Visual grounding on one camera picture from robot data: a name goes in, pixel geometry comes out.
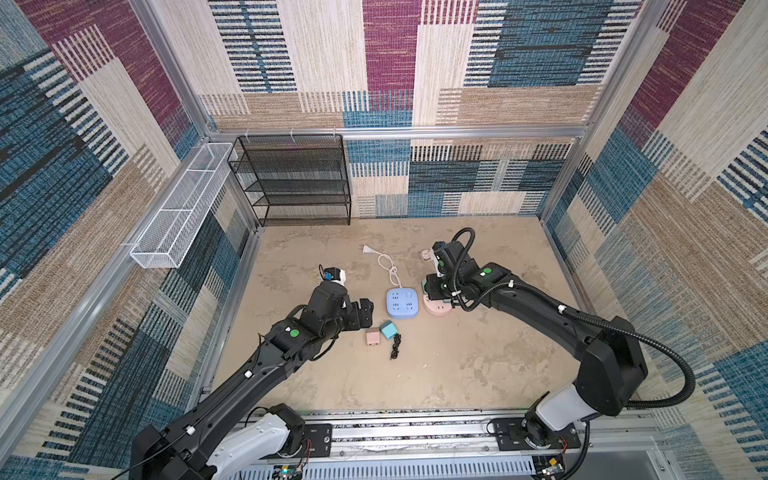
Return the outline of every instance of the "black mesh shelf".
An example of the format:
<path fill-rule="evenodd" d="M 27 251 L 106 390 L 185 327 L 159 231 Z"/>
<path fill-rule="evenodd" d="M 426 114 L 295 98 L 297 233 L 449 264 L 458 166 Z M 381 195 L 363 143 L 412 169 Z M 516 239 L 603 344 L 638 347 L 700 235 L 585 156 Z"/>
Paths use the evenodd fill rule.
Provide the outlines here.
<path fill-rule="evenodd" d="M 230 162 L 262 226 L 349 225 L 349 192 L 340 135 L 239 137 Z"/>

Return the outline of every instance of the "brown floor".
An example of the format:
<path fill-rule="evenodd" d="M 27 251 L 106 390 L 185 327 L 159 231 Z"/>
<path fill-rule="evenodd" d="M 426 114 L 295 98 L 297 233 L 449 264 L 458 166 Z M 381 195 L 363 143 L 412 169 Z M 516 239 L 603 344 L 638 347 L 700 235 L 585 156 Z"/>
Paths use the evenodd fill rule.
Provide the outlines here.
<path fill-rule="evenodd" d="M 557 260 L 535 218 L 456 217 L 353 220 L 347 227 L 269 227 L 216 376 L 231 375 L 266 333 L 319 282 L 317 264 L 347 272 L 350 296 L 370 298 L 374 326 L 384 323 L 392 287 L 367 243 L 397 262 L 403 286 L 420 291 L 432 272 L 421 250 L 450 241 L 462 227 L 477 233 L 470 254 L 478 264 L 506 266 L 552 296 L 574 305 Z M 384 340 L 367 346 L 363 332 L 343 333 L 333 350 L 272 390 L 260 405 L 285 402 L 295 409 L 400 409 L 528 407 L 539 396 L 570 382 L 578 363 L 562 348 L 514 317 L 484 306 L 434 317 L 420 311 L 395 321 L 400 355 L 389 359 Z"/>

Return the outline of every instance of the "white mesh basket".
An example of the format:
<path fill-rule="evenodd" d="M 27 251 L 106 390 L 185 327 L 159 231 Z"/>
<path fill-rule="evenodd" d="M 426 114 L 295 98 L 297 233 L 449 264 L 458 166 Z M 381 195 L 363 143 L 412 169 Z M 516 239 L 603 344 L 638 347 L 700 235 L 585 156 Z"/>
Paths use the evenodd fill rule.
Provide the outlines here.
<path fill-rule="evenodd" d="M 178 268 L 230 173 L 232 144 L 205 144 L 131 249 L 142 268 Z"/>

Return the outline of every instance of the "blue square power socket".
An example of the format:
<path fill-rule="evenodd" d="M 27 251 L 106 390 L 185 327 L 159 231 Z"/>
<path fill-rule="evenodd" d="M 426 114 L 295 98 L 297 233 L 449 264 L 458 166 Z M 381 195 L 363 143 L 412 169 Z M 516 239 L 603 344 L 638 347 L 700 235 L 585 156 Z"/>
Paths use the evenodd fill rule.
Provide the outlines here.
<path fill-rule="evenodd" d="M 419 313 L 419 297 L 413 288 L 393 288 L 386 293 L 386 311 L 395 320 L 413 318 Z"/>

